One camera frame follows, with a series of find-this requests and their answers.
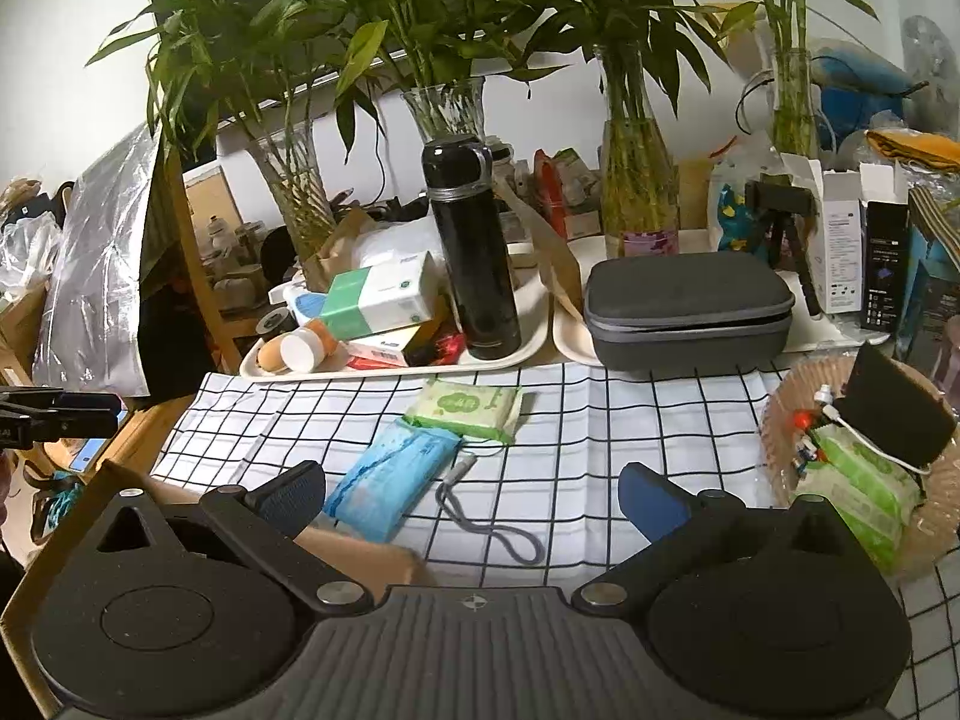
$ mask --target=person's hand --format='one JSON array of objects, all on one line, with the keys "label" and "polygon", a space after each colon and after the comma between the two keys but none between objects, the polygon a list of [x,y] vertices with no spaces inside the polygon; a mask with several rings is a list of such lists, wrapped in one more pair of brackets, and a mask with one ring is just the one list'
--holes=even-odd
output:
[{"label": "person's hand", "polygon": [[7,521],[7,507],[4,502],[7,499],[7,493],[10,492],[11,469],[10,458],[7,453],[0,449],[0,525]]}]

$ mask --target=checkered tablecloth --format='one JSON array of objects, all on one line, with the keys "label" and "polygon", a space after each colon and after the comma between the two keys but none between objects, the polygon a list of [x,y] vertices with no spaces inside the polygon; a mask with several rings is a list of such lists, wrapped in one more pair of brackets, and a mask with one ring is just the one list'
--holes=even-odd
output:
[{"label": "checkered tablecloth", "polygon": [[[468,442],[479,461],[457,494],[468,517],[535,533],[546,560],[521,567],[494,539],[462,531],[439,510],[437,482],[405,515],[394,543],[421,554],[441,584],[550,584],[568,593],[648,544],[617,504],[616,480],[627,463],[640,461],[692,493],[723,488],[749,506],[767,506],[772,500],[757,467],[757,424],[794,359],[750,373],[666,380],[572,362],[445,377],[522,386],[517,441],[509,447]],[[210,374],[152,475],[197,493],[229,482],[255,488],[309,459],[323,464],[330,494],[422,384],[422,378],[392,377],[258,386]],[[261,447],[245,463],[261,434]],[[529,550],[524,542],[517,546]],[[956,720],[960,551],[898,592],[911,619],[914,652],[891,712],[904,720]]]}]

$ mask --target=black thermos bottle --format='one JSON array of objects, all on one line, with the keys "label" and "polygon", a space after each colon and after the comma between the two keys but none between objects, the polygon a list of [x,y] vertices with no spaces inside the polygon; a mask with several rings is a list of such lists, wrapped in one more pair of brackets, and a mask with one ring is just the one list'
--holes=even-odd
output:
[{"label": "black thermos bottle", "polygon": [[520,348],[520,322],[490,150],[474,135],[450,135],[424,146],[422,163],[467,350],[500,360]]}]

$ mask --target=green and white box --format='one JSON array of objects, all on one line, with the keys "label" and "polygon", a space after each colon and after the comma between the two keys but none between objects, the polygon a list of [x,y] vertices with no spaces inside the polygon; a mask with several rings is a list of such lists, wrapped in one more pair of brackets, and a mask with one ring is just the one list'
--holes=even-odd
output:
[{"label": "green and white box", "polygon": [[430,253],[348,271],[333,279],[320,319],[338,341],[433,319],[440,280]]}]

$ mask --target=white tray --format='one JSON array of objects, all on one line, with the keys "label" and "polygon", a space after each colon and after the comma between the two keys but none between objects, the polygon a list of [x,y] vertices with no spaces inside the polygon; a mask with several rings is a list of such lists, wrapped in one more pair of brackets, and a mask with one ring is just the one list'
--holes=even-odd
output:
[{"label": "white tray", "polygon": [[513,367],[533,357],[541,350],[550,334],[550,295],[539,280],[536,269],[514,271],[520,284],[514,293],[517,300],[517,314],[520,316],[520,335],[523,346],[502,360],[477,360],[464,352],[457,365],[429,365],[428,367],[388,367],[377,370],[353,370],[347,367],[349,354],[342,344],[329,360],[325,360],[320,370],[313,373],[294,373],[285,371],[267,373],[256,363],[256,355],[263,346],[258,341],[248,351],[240,364],[240,376],[248,381],[260,384],[278,384],[281,382],[322,382],[331,379],[366,379],[376,376],[422,376],[433,373],[472,373],[477,370],[501,370]]},{"label": "white tray", "polygon": [[[593,266],[607,259],[606,245],[603,236],[581,238],[570,242],[573,251],[580,262],[580,276],[587,284],[587,278]],[[707,230],[680,230],[680,251],[691,253],[709,251],[709,235]],[[822,349],[844,349],[860,346],[863,341],[883,343],[889,338],[887,334],[872,333],[869,336],[852,337],[844,335],[826,317],[810,319],[803,302],[803,290],[800,288],[800,279],[797,274],[788,271],[778,271],[778,274],[793,290],[797,302],[793,307],[793,324],[790,335],[786,340],[784,352],[812,352]],[[570,316],[558,306],[553,313],[553,341],[557,350],[563,356],[581,365],[603,367],[593,350],[593,338],[583,324]]]}]

